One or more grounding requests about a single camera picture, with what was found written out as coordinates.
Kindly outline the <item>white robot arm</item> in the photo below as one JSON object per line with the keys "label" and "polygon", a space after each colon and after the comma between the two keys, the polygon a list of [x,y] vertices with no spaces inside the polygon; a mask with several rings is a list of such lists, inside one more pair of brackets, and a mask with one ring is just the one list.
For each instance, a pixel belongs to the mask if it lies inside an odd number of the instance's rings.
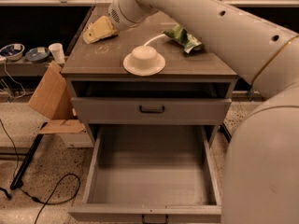
{"label": "white robot arm", "polygon": [[223,175],[223,224],[299,224],[297,33],[219,0],[114,0],[91,43],[162,11],[226,62],[265,101],[236,129]]}

